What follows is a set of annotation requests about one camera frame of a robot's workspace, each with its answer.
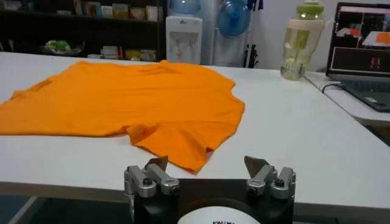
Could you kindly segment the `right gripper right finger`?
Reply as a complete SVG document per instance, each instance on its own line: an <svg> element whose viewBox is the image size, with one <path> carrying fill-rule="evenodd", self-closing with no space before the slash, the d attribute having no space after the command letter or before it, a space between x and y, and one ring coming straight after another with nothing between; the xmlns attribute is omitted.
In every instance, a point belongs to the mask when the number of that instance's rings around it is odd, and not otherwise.
<svg viewBox="0 0 390 224"><path fill-rule="evenodd" d="M244 157L244 163L250 178L246 181L247 193L250 197L264 195L270 190L272 198L287 200L295 197L296 173L290 167L283 167L280 172L265 159Z"/></svg>

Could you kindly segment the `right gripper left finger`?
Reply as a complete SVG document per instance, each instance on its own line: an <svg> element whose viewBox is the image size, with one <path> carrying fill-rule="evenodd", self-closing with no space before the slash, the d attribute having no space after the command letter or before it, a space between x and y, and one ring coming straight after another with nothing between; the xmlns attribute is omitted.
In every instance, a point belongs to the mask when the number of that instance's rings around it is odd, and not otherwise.
<svg viewBox="0 0 390 224"><path fill-rule="evenodd" d="M150 159L143 169L138 166L129 166L124 171L125 193L138 195L141 198L151 198L160 188L164 195L179 195L180 182L165 172L167 165L168 156L162 156Z"/></svg>

